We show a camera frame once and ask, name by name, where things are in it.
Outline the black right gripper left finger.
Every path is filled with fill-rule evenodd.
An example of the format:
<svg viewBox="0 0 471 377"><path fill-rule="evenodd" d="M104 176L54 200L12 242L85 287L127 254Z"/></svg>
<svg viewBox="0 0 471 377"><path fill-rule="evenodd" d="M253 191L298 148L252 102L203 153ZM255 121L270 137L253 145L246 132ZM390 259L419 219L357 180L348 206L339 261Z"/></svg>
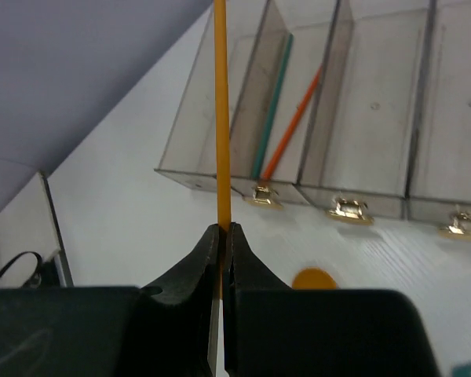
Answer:
<svg viewBox="0 0 471 377"><path fill-rule="evenodd" d="M210 376L221 229L144 287L0 289L0 376Z"/></svg>

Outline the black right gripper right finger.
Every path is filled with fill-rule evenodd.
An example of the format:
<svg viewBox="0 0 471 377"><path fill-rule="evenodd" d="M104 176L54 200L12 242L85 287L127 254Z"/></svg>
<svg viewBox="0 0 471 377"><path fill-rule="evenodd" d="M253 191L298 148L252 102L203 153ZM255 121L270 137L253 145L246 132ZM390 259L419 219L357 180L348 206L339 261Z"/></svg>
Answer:
<svg viewBox="0 0 471 377"><path fill-rule="evenodd" d="M422 319L388 289L294 290L231 224L223 270L231 376L437 376Z"/></svg>

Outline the yellow plastic spoon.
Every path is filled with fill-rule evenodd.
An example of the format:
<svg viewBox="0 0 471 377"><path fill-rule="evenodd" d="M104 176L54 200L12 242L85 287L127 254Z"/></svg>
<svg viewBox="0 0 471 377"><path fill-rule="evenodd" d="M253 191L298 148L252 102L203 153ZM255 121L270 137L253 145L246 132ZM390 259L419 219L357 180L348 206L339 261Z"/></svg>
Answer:
<svg viewBox="0 0 471 377"><path fill-rule="evenodd" d="M295 290L329 290L338 287L334 278L325 270L310 267L300 271L292 280Z"/></svg>

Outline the teal chopstick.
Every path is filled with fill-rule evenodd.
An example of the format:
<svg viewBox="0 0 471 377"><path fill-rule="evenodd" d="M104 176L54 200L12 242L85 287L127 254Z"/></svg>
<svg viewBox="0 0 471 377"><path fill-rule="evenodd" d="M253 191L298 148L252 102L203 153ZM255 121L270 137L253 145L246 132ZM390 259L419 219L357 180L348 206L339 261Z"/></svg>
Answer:
<svg viewBox="0 0 471 377"><path fill-rule="evenodd" d="M287 35L286 44L283 49L277 79L272 91L271 100L268 106L268 111L265 117L264 126L261 134L261 139L257 146L256 156L251 169L250 178L256 180L260 177L261 169L265 161L265 154L268 147L268 141L271 136L274 119L276 116L277 106L279 104L280 94L283 88L283 81L287 72L287 66L290 59L290 53L294 44L294 35L289 33Z"/></svg>

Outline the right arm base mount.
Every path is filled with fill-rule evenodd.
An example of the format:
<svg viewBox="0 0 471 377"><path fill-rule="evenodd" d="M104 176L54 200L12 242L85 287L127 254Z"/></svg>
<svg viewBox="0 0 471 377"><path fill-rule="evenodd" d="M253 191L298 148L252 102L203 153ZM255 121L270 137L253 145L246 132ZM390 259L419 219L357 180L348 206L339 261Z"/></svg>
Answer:
<svg viewBox="0 0 471 377"><path fill-rule="evenodd" d="M0 257L0 289L60 287L55 261L36 251L22 251L12 257Z"/></svg>

